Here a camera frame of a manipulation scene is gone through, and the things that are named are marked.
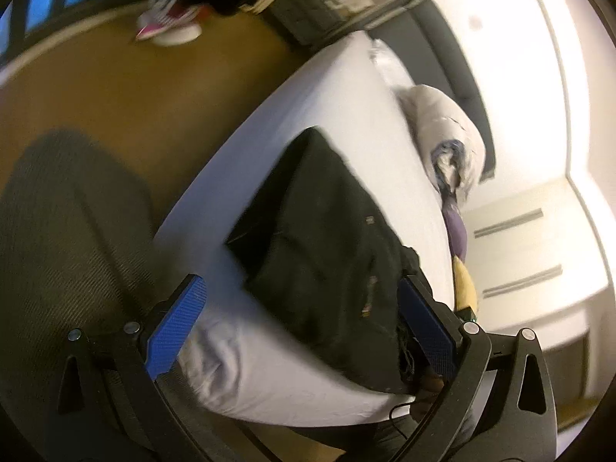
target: purple pillow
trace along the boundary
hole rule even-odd
[[[452,251],[452,256],[457,256],[462,262],[466,260],[466,245],[468,237],[466,235],[466,227],[455,198],[449,196],[443,199],[443,219],[447,227],[447,235],[449,237],[449,249]]]

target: person's hand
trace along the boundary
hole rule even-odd
[[[442,376],[438,375],[432,368],[427,368],[426,373],[420,379],[420,390],[417,393],[415,402],[410,407],[411,417],[417,422],[426,416],[428,410],[445,387]]]

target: cabinet handle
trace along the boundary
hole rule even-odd
[[[514,217],[513,219],[503,220],[503,222],[499,222],[498,224],[493,224],[488,227],[477,229],[474,232],[475,239],[487,236],[488,234],[494,234],[500,231],[504,231],[506,229],[511,229],[512,227],[520,226],[522,224],[526,224],[527,222],[541,219],[541,217],[543,217],[543,210],[538,208],[537,210],[533,210],[532,212],[528,212],[527,214]]]
[[[495,286],[493,288],[487,288],[482,292],[482,294],[484,296],[484,299],[487,299],[489,297],[495,297],[497,295],[508,294],[510,292],[515,292],[523,288],[528,288],[529,286],[538,285],[539,283],[543,283],[544,281],[553,280],[560,275],[562,275],[562,264],[559,264],[550,269],[546,269],[545,271],[533,274],[532,276],[519,279],[517,281],[505,283],[504,285]]]

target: brown floor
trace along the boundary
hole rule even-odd
[[[211,18],[193,43],[132,43],[125,16],[56,46],[0,90],[0,188],[38,135],[74,127],[100,141],[149,184],[160,223],[208,159],[301,64],[260,18]],[[267,459],[229,419],[216,432],[247,461]],[[253,425],[285,462],[341,452],[284,427]]]

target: fitted sheet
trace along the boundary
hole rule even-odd
[[[409,400],[353,384],[313,356],[242,289],[242,269],[224,246],[286,145],[308,127],[322,129],[401,242],[417,250],[434,298],[454,306],[440,198],[371,48],[368,35],[357,32],[306,63],[218,150],[155,236],[166,270],[162,290],[171,293],[187,273],[207,283],[206,305],[178,361],[211,411],[260,423],[340,426],[386,420]]]

